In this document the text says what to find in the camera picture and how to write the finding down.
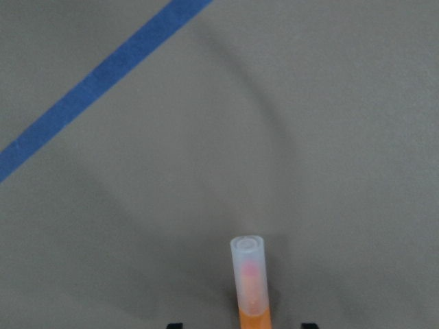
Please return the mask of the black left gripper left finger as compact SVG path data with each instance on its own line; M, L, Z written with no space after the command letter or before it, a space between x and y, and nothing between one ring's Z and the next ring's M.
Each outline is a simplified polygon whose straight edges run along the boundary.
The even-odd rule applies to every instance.
M182 329L182 323L170 323L166 329Z

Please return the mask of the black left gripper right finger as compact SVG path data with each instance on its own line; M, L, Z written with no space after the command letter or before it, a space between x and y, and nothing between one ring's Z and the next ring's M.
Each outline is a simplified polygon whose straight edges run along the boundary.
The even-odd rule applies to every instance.
M301 329L316 329L315 323L301 323Z

